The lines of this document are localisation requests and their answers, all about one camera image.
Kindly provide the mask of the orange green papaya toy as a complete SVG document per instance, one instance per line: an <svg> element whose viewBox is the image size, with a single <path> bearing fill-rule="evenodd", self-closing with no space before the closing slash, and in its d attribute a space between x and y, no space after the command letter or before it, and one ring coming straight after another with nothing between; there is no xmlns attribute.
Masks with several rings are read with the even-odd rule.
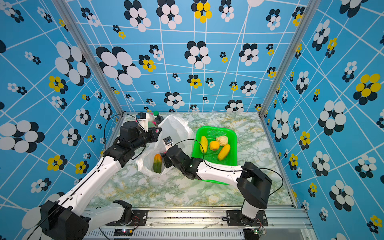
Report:
<svg viewBox="0 0 384 240"><path fill-rule="evenodd" d="M156 154L153 162L153 171L157 174L162 172L163 159L161 154Z"/></svg>

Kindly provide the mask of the white plastic bag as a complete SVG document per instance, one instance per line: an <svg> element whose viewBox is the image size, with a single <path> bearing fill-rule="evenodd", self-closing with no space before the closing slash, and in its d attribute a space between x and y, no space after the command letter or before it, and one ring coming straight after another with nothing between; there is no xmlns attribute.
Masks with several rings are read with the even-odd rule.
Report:
<svg viewBox="0 0 384 240"><path fill-rule="evenodd" d="M148 177L160 177L166 175L175 167L170 165L166 166L165 163L161 165L161 172L156 173L153 165L155 155L165 154L169 148L175 144L178 145L187 155L192 153L192 143L182 142L186 139L192 139L196 136L193 130L189 127L188 121L181 117L181 115L169 115L159 124L162 129L158 141L150 143L146 146L144 152L136 160L138 171Z"/></svg>

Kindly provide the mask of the yellow lemon toy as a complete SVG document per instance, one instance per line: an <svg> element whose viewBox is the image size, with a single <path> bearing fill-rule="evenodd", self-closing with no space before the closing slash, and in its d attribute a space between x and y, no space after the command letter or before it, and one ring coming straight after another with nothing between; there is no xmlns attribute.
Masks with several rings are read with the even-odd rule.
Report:
<svg viewBox="0 0 384 240"><path fill-rule="evenodd" d="M200 150L204 154L208 151L208 139L205 136L201 136Z"/></svg>

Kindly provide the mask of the orange yellow mango toy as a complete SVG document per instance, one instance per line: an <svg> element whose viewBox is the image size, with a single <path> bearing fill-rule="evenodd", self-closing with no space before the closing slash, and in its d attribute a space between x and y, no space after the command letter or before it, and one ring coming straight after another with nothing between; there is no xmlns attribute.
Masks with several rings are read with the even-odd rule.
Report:
<svg viewBox="0 0 384 240"><path fill-rule="evenodd" d="M209 144L209 148L211 151L218 151L220 148L220 143L218 141L211 141Z"/></svg>

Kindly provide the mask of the green plastic basket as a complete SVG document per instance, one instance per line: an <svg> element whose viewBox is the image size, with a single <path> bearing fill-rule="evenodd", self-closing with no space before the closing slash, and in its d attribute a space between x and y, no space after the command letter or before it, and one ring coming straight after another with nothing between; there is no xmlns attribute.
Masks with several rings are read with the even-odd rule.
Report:
<svg viewBox="0 0 384 240"><path fill-rule="evenodd" d="M197 169L195 179L235 187L241 169L237 147L234 131L218 127L199 128L191 155Z"/></svg>

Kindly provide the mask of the yellow banana toy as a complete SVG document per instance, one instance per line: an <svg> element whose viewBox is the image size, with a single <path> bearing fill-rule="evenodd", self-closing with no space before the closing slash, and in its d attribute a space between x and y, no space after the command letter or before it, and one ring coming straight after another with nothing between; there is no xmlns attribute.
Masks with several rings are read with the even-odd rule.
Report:
<svg viewBox="0 0 384 240"><path fill-rule="evenodd" d="M220 153L218 154L218 160L223 161L228 156L230 150L231 150L231 146L229 144L223 146Z"/></svg>

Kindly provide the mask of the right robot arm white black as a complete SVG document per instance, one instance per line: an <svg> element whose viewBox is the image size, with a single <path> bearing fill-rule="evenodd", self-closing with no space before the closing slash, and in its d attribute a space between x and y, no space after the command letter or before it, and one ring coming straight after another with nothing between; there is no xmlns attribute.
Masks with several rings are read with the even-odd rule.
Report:
<svg viewBox="0 0 384 240"><path fill-rule="evenodd" d="M167 168L175 167L190 180L212 180L236 187L244 197L242 215L249 220L267 209L273 181L251 162L242 166L213 164L189 157L178 146L170 147L162 157Z"/></svg>

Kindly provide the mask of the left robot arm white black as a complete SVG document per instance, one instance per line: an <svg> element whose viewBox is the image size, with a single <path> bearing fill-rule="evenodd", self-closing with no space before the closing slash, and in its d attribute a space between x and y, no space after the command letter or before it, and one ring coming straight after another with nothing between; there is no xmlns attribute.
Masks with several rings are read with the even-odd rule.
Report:
<svg viewBox="0 0 384 240"><path fill-rule="evenodd" d="M88 232L111 222L131 224L132 206L122 200L89 213L85 209L105 183L136 157L137 149L158 141L161 131L156 127L145 129L137 121L125 122L120 136L83 180L57 201L41 205L41 220L35 230L53 240L81 240Z"/></svg>

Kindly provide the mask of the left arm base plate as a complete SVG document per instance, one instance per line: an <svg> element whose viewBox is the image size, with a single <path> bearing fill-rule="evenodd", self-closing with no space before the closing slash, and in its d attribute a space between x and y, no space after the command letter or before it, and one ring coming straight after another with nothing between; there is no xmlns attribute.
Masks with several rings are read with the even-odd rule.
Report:
<svg viewBox="0 0 384 240"><path fill-rule="evenodd" d="M148 210L132 210L132 219L128 223L119 220L117 222L110 222L107 226L145 226L148 219Z"/></svg>

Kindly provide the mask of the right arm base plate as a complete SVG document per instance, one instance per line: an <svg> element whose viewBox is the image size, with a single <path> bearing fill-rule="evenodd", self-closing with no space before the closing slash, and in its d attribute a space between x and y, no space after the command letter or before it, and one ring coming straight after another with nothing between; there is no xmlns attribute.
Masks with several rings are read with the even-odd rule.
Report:
<svg viewBox="0 0 384 240"><path fill-rule="evenodd" d="M226 216L223 217L226 219L228 226L230 227L267 227L268 220L266 213L263 210L259 210L255 218L251 219L242 214L241 210L227 210Z"/></svg>

